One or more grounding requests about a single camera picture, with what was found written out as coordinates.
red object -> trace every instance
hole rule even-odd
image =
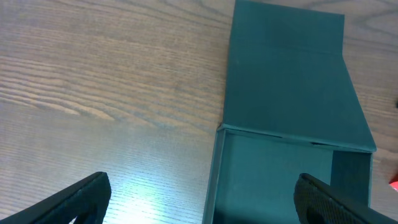
[[[390,186],[391,186],[394,190],[398,191],[398,181],[395,181],[395,182],[391,183]]]

box flap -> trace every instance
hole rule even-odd
[[[343,30],[344,15],[237,0],[223,126],[374,152]]]

wooden surface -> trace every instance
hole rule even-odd
[[[344,58],[378,146],[372,208],[398,220],[398,3],[268,1],[346,15]],[[200,223],[233,0],[0,2],[0,219],[94,171],[106,223]]]

open box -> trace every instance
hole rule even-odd
[[[343,15],[236,1],[204,223],[299,223],[303,172],[369,205],[376,145],[343,30]]]

teal box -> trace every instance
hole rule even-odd
[[[369,205],[376,145],[343,31],[344,15],[236,1],[203,223],[299,223],[303,172]]]

